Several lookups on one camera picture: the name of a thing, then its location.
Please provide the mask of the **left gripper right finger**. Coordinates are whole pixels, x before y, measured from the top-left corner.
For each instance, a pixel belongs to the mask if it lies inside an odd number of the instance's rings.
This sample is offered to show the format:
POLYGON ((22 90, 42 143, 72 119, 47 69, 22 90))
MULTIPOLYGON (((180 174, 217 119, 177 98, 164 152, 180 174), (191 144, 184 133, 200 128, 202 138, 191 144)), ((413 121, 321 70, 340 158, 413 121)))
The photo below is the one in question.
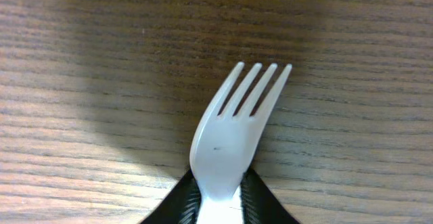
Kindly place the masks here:
POLYGON ((244 224, 300 224, 254 169, 244 173, 240 187, 244 224))

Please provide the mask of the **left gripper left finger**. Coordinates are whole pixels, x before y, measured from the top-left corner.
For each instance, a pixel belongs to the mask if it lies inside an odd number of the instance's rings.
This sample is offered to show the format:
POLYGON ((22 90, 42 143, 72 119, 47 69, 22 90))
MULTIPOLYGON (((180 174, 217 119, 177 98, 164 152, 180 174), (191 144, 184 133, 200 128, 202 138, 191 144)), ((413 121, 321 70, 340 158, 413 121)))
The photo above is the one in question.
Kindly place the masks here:
POLYGON ((196 224, 201 194, 191 169, 139 224, 196 224))

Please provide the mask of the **white fork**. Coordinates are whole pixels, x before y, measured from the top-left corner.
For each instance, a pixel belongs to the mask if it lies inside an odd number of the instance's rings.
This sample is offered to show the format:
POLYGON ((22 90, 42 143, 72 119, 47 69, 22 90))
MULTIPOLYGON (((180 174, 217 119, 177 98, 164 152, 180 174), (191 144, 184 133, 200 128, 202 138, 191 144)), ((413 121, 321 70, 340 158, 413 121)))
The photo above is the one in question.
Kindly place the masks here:
POLYGON ((219 87, 193 137, 189 163, 202 196, 199 224, 242 222, 237 189, 292 70, 292 65, 287 64, 267 96, 261 99, 277 64, 271 64, 250 89, 262 67, 256 63, 232 92, 243 67, 244 63, 238 62, 219 87))

